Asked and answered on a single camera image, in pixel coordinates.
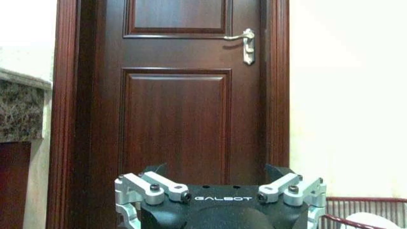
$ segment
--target door handle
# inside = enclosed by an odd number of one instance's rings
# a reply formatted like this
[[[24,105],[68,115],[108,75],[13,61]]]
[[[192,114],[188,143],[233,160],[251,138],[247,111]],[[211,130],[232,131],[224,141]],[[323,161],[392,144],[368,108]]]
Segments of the door handle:
[[[243,38],[243,62],[251,65],[255,62],[255,33],[251,29],[245,29],[239,36],[224,36],[227,41],[235,41]]]

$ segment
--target wall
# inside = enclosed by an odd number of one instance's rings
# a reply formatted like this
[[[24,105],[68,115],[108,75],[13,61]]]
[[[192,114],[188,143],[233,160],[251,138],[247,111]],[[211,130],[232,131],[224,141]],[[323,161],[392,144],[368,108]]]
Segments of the wall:
[[[292,169],[407,198],[407,1],[289,1]]]
[[[0,0],[0,67],[52,81],[56,0]],[[32,141],[24,228],[45,228],[51,98],[45,91],[43,140]]]
[[[0,0],[0,67],[52,81],[56,0]]]

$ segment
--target granite countertop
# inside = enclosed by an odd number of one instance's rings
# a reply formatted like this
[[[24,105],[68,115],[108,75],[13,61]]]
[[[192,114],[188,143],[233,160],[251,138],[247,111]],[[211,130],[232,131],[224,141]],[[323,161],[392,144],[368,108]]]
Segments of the granite countertop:
[[[52,83],[0,69],[0,142],[41,138],[44,90]]]
[[[39,79],[37,77],[33,77],[31,75],[9,71],[4,68],[0,68],[0,80],[5,80],[12,83],[19,83],[44,90],[52,89],[52,82]]]

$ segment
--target door molding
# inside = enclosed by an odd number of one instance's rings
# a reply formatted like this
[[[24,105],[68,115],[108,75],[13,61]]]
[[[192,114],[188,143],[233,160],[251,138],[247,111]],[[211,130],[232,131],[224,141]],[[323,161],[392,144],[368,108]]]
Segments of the door molding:
[[[47,228],[87,228],[96,0],[57,0]],[[289,0],[264,0],[265,162],[289,159]]]

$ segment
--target black screw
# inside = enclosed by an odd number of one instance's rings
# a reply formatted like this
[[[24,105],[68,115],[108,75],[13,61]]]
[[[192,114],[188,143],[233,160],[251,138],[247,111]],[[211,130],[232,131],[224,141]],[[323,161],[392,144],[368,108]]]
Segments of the black screw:
[[[160,185],[159,184],[152,184],[149,186],[149,189],[151,189],[151,191],[157,192],[157,191],[160,191]]]
[[[183,195],[180,196],[180,200],[183,201],[183,203],[188,203],[191,201],[191,193],[184,192]]]
[[[267,196],[263,193],[257,194],[257,201],[260,204],[264,204],[267,202]]]
[[[293,194],[299,193],[299,187],[296,185],[289,185],[288,186],[288,191]]]

